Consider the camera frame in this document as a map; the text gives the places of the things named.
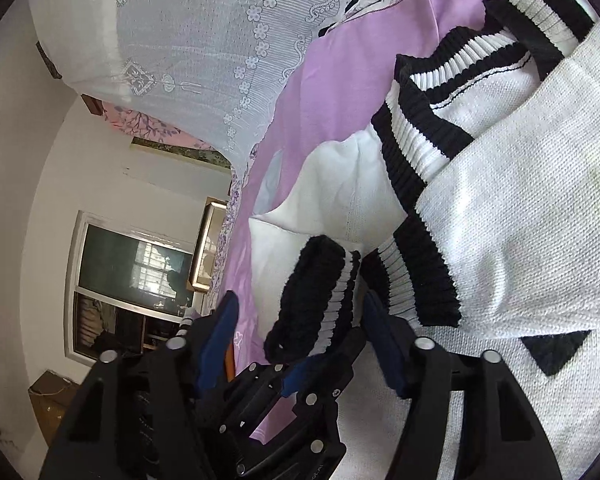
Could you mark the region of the white black-trimmed knit sweater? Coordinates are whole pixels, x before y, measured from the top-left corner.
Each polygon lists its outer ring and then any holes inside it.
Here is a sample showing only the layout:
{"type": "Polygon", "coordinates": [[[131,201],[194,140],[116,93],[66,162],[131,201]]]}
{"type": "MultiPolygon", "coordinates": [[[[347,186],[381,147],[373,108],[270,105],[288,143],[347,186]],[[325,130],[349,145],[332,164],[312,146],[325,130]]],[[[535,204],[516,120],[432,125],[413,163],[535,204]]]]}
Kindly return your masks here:
{"type": "Polygon", "coordinates": [[[320,144],[249,222],[271,362],[317,363],[369,289],[390,318],[501,356],[560,473],[600,456],[600,19],[586,0],[489,0],[400,55],[370,123],[320,144]]]}

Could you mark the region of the cardboard box on floor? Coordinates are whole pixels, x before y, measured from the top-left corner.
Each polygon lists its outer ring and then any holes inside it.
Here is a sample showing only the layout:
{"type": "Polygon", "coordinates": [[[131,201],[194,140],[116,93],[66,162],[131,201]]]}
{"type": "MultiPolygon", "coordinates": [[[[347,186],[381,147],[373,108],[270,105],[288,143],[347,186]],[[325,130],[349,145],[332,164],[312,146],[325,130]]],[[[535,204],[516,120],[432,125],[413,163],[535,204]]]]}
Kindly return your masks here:
{"type": "Polygon", "coordinates": [[[29,399],[47,445],[52,444],[61,419],[78,390],[78,384],[52,370],[46,370],[30,385],[29,399]]]}

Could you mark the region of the white framed window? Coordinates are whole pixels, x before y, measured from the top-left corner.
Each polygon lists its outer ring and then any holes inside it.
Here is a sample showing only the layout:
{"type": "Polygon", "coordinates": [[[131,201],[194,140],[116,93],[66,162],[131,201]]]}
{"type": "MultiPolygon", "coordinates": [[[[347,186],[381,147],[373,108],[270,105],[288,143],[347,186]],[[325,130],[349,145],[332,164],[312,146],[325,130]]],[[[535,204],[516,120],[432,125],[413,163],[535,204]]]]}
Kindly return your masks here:
{"type": "Polygon", "coordinates": [[[188,282],[190,245],[80,211],[69,250],[65,356],[91,364],[105,350],[146,353],[174,336],[202,296],[188,282]]]}

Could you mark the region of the framed picture by bed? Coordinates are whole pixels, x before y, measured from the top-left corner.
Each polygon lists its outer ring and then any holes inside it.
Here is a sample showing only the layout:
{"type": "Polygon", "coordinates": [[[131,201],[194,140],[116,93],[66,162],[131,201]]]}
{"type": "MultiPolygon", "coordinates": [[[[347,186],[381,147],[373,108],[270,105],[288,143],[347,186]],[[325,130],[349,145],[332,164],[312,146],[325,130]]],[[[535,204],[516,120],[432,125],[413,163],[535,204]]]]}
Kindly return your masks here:
{"type": "Polygon", "coordinates": [[[211,288],[213,266],[227,203],[208,197],[204,205],[196,247],[190,266],[187,287],[193,292],[205,294],[211,288]]]}

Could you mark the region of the purple bed sheet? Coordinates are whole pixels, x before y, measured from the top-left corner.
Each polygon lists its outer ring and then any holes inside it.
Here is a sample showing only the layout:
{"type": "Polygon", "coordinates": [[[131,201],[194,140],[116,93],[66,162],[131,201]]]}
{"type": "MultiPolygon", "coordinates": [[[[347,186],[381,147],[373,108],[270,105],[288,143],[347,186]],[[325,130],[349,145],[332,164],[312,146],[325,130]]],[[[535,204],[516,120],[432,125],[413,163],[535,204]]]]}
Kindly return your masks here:
{"type": "Polygon", "coordinates": [[[227,207],[219,265],[221,288],[240,300],[235,370],[264,360],[251,295],[249,218],[288,196],[302,162],[318,144],[342,141],[366,126],[389,89],[397,54],[425,56],[452,27],[480,27],[482,3],[402,0],[342,23],[309,44],[277,99],[268,131],[253,149],[245,179],[233,185],[227,207]]]}

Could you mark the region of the white lace cover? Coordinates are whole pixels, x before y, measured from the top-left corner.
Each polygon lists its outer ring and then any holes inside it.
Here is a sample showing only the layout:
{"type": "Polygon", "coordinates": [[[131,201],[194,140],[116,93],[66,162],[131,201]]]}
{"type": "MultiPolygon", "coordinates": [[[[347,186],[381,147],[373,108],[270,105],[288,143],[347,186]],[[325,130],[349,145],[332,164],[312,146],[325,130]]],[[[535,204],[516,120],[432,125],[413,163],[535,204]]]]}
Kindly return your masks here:
{"type": "Polygon", "coordinates": [[[29,0],[45,54],[76,92],[211,144],[236,169],[309,43],[349,0],[29,0]]]}

